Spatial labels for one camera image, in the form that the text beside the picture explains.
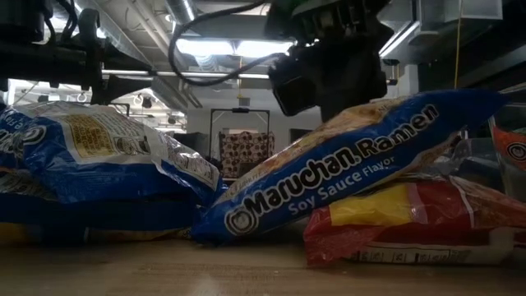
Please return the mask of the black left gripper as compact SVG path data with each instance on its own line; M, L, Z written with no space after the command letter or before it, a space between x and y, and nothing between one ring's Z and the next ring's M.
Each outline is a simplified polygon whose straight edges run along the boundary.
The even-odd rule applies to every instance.
M78 85L92 91L93 104L113 100L150 87L150 81L110 76L103 87L102 66L109 70L150 70L151 66L117 49L97 36L99 12L85 9L80 14L65 7L67 25L58 33L50 19L44 21L44 39L33 43L0 40L0 91L8 89L10 78L47 81L52 87Z

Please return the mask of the blue soy sauce ramen packet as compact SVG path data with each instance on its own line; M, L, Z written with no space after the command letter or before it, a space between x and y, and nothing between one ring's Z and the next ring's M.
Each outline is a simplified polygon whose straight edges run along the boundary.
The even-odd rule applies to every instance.
M238 178L191 229L198 243L262 234L436 160L460 132L508 103L478 89L436 90L345 109Z

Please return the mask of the blue Maruchan ramen packet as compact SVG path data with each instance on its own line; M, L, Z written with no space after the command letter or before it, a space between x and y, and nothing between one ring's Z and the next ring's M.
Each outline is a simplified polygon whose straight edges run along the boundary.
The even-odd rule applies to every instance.
M504 193L496 150L490 137L459 140L434 162L413 172L414 176L456 176Z
M185 200L62 204L0 193L0 245L79 245L188 238L201 209Z
M219 170L172 136L112 107L65 101L0 107L0 167L62 203L187 196L208 206Z

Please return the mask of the red Maruchan ramen packet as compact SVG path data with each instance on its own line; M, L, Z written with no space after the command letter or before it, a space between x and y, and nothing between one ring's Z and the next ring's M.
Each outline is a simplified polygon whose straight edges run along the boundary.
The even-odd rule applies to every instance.
M315 210L303 238L320 243L430 243L511 228L526 231L526 204L456 177L411 179Z
M324 265L340 259L360 263L404 265L498 266L526 261L526 230L499 228L465 234L439 243L373 241L359 246L349 237L306 239L307 263Z

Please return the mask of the white ceiling pipe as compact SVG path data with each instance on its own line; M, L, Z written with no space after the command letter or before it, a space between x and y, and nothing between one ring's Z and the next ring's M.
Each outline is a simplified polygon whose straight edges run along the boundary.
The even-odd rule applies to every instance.
M130 70L103 70L104 75L115 75L115 76L176 76L174 72L167 71L130 71ZM226 73L222 72L183 72L185 77L188 78L203 78L203 79L219 79L223 76L227 76ZM241 73L235 76L235 79L257 79L257 80L268 80L269 76L266 74L253 74L253 73Z

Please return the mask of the black monitor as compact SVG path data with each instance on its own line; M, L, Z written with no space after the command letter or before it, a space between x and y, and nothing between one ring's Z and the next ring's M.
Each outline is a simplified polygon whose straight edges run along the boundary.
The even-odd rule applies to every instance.
M300 141L304 145L315 145L322 141L323 137L316 130L291 128L289 130L289 139L291 144Z

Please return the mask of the bright ceiling light panel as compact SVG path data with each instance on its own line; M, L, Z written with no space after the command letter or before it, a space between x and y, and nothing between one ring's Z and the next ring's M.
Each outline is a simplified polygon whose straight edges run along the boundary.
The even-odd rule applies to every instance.
M176 45L181 53L195 57L236 55L246 58L262 58L272 53L287 53L293 43L243 40L234 44L227 40L179 39Z

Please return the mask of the clear plastic container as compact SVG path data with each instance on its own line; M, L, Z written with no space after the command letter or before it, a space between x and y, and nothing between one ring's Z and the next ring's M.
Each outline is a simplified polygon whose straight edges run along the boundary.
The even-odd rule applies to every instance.
M490 118L490 130L497 126L506 132L526 135L526 82L501 90L501 93L510 101ZM505 193L516 200L526 202L526 171L512 165L497 151L496 156Z

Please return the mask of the silver round ceiling duct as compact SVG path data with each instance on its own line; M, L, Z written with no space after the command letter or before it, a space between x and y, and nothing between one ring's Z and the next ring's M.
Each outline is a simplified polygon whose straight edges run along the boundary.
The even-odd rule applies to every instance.
M199 16L193 0L164 0L176 25L184 25Z

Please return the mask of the black metal cart frame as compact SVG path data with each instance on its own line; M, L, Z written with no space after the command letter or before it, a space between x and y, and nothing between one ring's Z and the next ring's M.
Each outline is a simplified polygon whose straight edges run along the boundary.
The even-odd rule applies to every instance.
M209 148L208 148L208 156L209 159L213 162L213 164L218 165L219 172L221 176L227 181L227 182L233 182L234 180L237 180L238 178L226 178L222 174L222 168L221 168L221 161L219 156L219 133L222 132L224 134L232 134L230 132L231 127L221 127L215 129L215 123L221 119L222 116L225 114L233 115L236 119L239 119L240 116L245 115L255 115L259 117L263 124L265 125L265 129L262 132L259 132L255 130L253 133L269 133L270 131L270 111L264 110L264 109L248 109L248 108L231 108L231 109L211 109L210 111L210 126L209 126ZM238 128L239 133L241 132L250 132L246 128L239 127Z

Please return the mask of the grey rectangular ceiling duct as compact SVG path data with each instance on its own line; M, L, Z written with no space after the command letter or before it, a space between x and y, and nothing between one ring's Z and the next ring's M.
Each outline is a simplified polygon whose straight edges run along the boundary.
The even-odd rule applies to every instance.
M422 23L503 19L502 0L417 0L417 4Z

